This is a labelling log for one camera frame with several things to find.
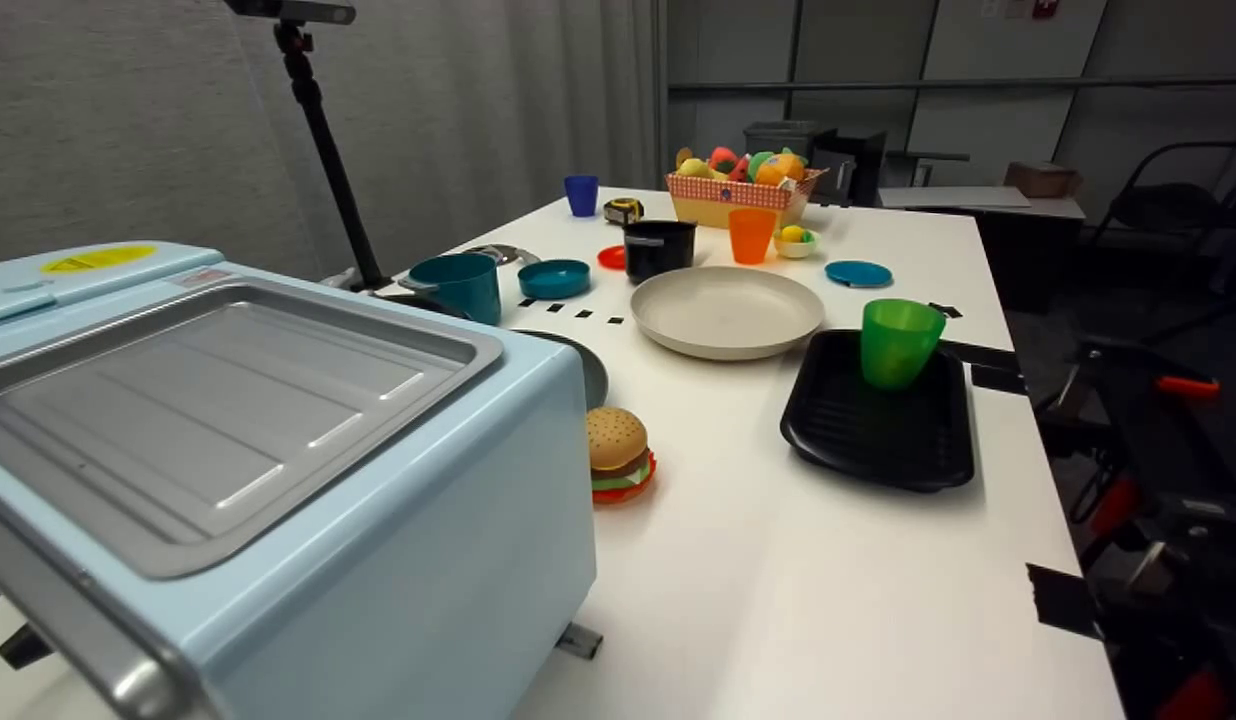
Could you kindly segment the beige round plate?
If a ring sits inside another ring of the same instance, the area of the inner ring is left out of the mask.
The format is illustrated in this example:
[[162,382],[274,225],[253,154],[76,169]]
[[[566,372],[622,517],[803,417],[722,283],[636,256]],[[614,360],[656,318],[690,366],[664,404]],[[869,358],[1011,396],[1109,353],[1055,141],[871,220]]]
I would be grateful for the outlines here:
[[691,360],[768,360],[825,327],[803,283],[748,269],[682,269],[632,291],[636,327]]

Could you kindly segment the green plastic cup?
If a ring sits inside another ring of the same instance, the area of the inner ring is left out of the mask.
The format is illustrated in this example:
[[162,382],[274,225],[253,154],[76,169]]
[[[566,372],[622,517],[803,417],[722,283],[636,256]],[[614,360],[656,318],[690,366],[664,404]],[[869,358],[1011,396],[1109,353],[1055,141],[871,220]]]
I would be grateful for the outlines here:
[[944,318],[918,299],[871,299],[862,327],[862,372],[871,388],[909,388],[934,360]]

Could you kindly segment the blue round lid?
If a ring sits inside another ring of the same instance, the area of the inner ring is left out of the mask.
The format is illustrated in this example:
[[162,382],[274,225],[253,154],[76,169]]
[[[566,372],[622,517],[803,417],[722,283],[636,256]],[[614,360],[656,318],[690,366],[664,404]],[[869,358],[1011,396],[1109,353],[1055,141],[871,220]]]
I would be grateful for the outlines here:
[[825,277],[842,287],[891,287],[891,271],[871,262],[828,262]]

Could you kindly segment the black plastic tray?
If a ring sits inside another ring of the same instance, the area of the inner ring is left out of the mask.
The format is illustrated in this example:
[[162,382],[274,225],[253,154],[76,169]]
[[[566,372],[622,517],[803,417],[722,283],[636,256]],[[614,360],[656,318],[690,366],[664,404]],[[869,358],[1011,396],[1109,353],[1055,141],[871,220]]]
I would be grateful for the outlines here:
[[857,332],[822,332],[803,349],[781,437],[866,484],[944,492],[978,475],[964,366],[934,358],[909,388],[871,388]]

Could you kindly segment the black cup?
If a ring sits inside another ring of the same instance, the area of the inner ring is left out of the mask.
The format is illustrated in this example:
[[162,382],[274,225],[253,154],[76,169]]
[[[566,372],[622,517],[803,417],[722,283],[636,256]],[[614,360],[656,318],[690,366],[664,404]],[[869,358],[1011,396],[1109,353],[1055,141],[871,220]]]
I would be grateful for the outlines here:
[[690,269],[696,262],[696,229],[685,220],[636,220],[626,229],[626,271],[632,283]]

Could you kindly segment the teal pot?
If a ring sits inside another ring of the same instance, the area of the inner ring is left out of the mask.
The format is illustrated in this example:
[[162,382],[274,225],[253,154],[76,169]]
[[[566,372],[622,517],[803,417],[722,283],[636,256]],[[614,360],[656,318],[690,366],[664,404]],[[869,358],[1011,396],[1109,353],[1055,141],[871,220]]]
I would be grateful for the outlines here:
[[500,277],[489,256],[431,256],[414,266],[405,283],[448,318],[481,325],[500,322]]

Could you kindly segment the blue plastic cup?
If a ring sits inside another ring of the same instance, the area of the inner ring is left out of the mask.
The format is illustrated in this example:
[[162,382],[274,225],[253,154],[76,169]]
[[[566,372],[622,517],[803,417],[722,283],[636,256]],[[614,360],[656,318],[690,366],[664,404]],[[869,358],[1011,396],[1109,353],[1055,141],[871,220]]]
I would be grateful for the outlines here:
[[597,177],[566,177],[566,200],[573,218],[597,218],[597,194],[601,194]]

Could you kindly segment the orange plastic cup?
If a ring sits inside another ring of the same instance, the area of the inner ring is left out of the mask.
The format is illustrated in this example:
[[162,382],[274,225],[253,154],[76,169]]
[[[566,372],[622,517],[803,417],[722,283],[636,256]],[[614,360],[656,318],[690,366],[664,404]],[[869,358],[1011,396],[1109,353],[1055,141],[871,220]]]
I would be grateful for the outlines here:
[[764,266],[777,235],[777,218],[768,207],[733,207],[729,239],[737,266]]

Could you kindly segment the light blue toaster oven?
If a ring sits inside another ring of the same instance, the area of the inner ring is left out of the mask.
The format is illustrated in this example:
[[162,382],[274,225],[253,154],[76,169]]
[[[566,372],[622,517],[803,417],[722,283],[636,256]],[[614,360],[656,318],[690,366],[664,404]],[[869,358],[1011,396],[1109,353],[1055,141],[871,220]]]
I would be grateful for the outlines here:
[[0,657],[117,720],[510,720],[592,657],[555,339],[117,239],[0,262]]

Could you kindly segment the red small lid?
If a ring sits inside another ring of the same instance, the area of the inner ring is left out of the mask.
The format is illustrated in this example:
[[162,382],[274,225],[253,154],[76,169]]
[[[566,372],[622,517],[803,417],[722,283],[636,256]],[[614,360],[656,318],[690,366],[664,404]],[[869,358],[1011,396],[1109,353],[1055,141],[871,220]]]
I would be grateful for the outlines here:
[[627,271],[627,254],[626,244],[608,244],[597,254],[597,266],[608,269],[608,271]]

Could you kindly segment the teal small bowl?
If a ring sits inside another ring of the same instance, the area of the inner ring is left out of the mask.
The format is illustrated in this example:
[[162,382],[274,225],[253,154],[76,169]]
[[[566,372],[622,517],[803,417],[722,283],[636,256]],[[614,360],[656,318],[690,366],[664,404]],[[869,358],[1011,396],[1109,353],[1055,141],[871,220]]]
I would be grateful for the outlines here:
[[536,262],[519,269],[519,291],[529,299],[573,299],[592,287],[586,262]]

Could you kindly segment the pink basket of toy fruit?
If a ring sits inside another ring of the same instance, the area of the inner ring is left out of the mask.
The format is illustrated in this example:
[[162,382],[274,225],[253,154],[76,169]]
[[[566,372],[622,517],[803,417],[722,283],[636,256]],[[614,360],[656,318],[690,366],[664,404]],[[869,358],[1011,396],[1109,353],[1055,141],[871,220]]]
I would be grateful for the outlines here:
[[685,154],[667,171],[667,195],[682,220],[723,229],[733,207],[760,207],[777,220],[795,220],[813,200],[815,181],[822,169],[793,150],[716,150],[711,157]]

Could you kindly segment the toy hamburger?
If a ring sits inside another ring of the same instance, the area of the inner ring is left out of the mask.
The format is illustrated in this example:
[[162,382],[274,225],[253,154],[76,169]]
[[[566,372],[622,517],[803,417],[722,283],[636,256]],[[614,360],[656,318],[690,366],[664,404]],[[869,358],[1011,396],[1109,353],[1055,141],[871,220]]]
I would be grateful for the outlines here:
[[592,409],[586,425],[597,503],[622,503],[656,484],[656,455],[640,417],[627,409]]

